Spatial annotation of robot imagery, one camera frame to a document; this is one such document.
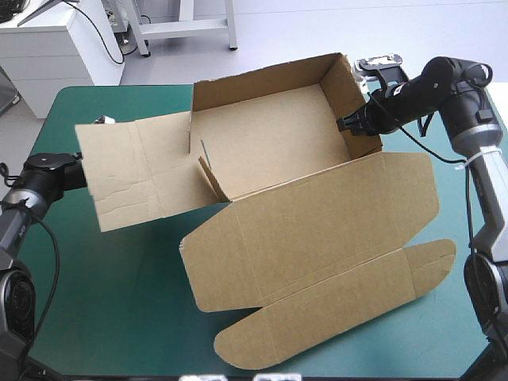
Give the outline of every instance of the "cardboard flap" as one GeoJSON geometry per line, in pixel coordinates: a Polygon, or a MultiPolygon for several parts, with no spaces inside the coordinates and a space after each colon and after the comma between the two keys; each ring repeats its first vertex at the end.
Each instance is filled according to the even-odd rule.
{"type": "Polygon", "coordinates": [[[191,113],[75,127],[101,231],[217,202],[198,158],[189,153],[191,113]]]}
{"type": "Polygon", "coordinates": [[[242,369],[262,369],[432,290],[449,273],[448,240],[402,248],[264,307],[221,331],[215,351],[242,369]]]}
{"type": "Polygon", "coordinates": [[[426,154],[380,152],[234,202],[181,253],[201,310],[267,306],[401,248],[438,209],[426,154]]]}

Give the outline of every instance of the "white cabinet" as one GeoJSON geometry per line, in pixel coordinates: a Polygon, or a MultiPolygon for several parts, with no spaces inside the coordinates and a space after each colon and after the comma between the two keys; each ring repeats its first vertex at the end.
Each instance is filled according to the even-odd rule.
{"type": "MultiPolygon", "coordinates": [[[[114,63],[92,24],[60,3],[21,27],[17,23],[45,0],[31,0],[13,20],[0,24],[0,67],[36,117],[46,117],[60,90],[70,86],[118,85],[124,64],[114,63]]],[[[97,25],[117,61],[117,46],[101,0],[77,6],[97,25]]]]}

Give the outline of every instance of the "white floor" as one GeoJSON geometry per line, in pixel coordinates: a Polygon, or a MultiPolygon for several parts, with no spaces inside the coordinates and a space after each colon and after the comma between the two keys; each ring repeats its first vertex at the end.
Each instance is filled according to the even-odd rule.
{"type": "MultiPolygon", "coordinates": [[[[153,22],[171,20],[178,5],[139,0],[153,22]]],[[[239,49],[227,36],[154,40],[152,56],[127,57],[122,85],[192,83],[327,52],[350,60],[397,52],[408,75],[434,56],[490,64],[508,82],[508,2],[474,0],[237,0],[239,49]]],[[[224,13],[221,0],[196,0],[197,17],[224,13]]],[[[42,126],[23,102],[0,117],[0,161],[21,169],[42,126]]],[[[0,186],[0,196],[6,188],[0,186]]]]}

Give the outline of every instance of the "white table leg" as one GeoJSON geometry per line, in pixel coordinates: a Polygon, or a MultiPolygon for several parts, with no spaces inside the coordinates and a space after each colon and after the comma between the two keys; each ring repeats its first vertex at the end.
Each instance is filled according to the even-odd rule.
{"type": "Polygon", "coordinates": [[[125,12],[127,13],[130,27],[133,29],[134,38],[136,39],[140,54],[145,57],[150,57],[150,52],[148,51],[148,47],[140,30],[141,16],[137,8],[136,0],[125,0],[125,12]]]}
{"type": "Polygon", "coordinates": [[[235,25],[233,0],[225,0],[225,17],[228,21],[229,49],[237,50],[237,26],[235,25]]]}
{"type": "Polygon", "coordinates": [[[194,20],[194,0],[180,0],[179,21],[194,20]]]}

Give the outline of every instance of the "cardboard tab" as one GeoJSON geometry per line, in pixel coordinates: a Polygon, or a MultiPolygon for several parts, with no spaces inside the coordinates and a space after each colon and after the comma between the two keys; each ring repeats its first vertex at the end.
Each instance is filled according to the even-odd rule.
{"type": "Polygon", "coordinates": [[[448,240],[375,258],[224,329],[215,338],[215,351],[237,368],[276,365],[431,291],[454,258],[455,245],[448,240]]]}
{"type": "Polygon", "coordinates": [[[200,309],[267,306],[401,248],[438,210],[430,158],[380,152],[235,201],[181,253],[200,309]]]}

